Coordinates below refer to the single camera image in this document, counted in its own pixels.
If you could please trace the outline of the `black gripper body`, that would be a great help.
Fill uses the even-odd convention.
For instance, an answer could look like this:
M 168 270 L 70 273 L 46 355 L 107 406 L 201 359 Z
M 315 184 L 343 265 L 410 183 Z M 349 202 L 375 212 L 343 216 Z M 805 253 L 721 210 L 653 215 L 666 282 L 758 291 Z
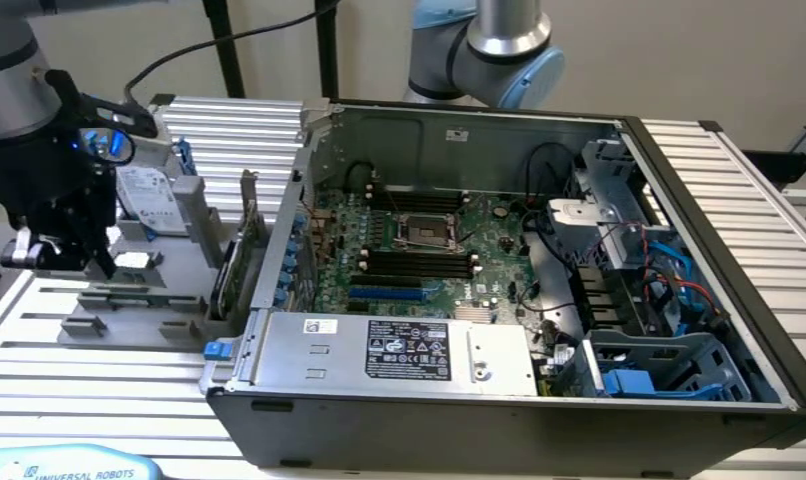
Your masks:
M 98 220 L 115 218 L 115 171 L 70 139 L 0 140 L 0 204 L 12 220 L 71 207 Z

